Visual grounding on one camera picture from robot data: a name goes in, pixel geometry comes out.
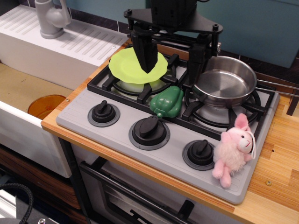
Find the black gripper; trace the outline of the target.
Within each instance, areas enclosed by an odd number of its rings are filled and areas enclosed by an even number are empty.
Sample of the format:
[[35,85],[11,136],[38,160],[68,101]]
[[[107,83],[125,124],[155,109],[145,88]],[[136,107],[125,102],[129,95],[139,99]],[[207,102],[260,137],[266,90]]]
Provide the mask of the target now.
[[204,34],[190,38],[189,84],[194,84],[206,62],[218,55],[218,34],[222,33],[223,26],[200,15],[197,3],[196,0],[152,0],[150,8],[127,9],[124,12],[132,30],[133,48],[143,71],[151,72],[157,63],[157,44],[152,42],[152,36],[159,30]]

